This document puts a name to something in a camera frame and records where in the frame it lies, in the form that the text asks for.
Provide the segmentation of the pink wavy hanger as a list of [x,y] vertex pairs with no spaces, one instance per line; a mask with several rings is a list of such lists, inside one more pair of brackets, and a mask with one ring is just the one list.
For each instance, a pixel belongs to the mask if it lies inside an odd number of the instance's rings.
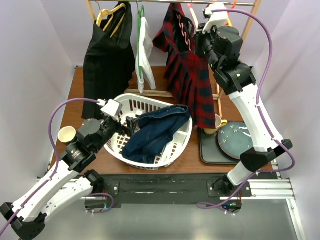
[[185,16],[182,5],[174,4],[173,35],[179,52],[195,51],[193,22]]

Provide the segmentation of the blue denim skirt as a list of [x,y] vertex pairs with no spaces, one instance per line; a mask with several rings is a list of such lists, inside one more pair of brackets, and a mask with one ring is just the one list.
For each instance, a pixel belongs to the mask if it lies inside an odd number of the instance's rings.
[[142,114],[139,131],[126,143],[122,157],[141,164],[153,164],[174,134],[190,119],[188,106],[175,104]]

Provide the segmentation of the red plaid pleated skirt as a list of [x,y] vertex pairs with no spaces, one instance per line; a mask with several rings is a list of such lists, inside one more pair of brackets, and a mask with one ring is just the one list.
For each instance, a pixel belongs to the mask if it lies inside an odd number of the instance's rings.
[[162,28],[153,39],[153,45],[168,54],[164,74],[167,90],[179,104],[188,106],[194,125],[214,129],[216,118],[208,62],[196,54],[195,39],[194,51],[179,52],[173,29],[175,4],[169,5]]

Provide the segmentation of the white cloth garment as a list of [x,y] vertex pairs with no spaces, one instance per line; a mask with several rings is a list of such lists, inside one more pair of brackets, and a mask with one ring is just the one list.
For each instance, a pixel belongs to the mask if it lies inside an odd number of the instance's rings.
[[[145,89],[145,81],[149,84],[152,90],[156,89],[155,77],[149,61],[154,45],[151,37],[149,36],[149,24],[145,17],[142,17],[142,26],[141,26],[140,36],[141,36],[140,66],[142,67],[143,82],[142,83],[138,82],[138,77],[137,77],[137,87],[138,87],[138,91],[142,94]],[[136,76],[138,73],[138,71],[136,70],[137,66],[138,64],[135,63]]]

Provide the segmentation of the green velvet hanger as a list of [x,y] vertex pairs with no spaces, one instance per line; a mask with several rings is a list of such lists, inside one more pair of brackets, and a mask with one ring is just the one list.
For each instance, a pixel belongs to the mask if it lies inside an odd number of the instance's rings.
[[136,52],[136,61],[135,63],[137,64],[136,70],[138,71],[137,73],[137,78],[139,83],[143,83],[144,77],[143,77],[143,70],[142,67],[140,66],[140,48],[141,48],[141,28],[142,28],[142,17],[145,16],[145,8],[142,5],[139,7],[139,4],[137,3],[137,52]]

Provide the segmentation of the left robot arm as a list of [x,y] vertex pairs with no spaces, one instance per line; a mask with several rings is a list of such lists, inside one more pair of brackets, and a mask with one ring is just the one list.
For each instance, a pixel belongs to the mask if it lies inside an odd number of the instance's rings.
[[115,134],[132,136],[137,121],[127,117],[122,124],[119,117],[105,116],[102,121],[91,118],[68,136],[68,145],[52,169],[25,195],[0,207],[18,237],[33,240],[59,209],[84,196],[99,196],[104,190],[104,181],[94,170],[87,171],[75,186],[62,188],[96,159],[96,154]]

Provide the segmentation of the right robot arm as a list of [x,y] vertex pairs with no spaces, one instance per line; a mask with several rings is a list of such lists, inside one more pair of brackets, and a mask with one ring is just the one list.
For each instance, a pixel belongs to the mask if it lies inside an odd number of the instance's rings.
[[213,184],[216,190],[233,197],[250,175],[290,150],[293,144],[276,130],[257,95],[258,85],[251,67],[239,59],[243,45],[239,31],[226,25],[213,25],[206,30],[202,23],[194,39],[196,54],[206,57],[217,84],[238,109],[253,142],[240,155],[235,168]]

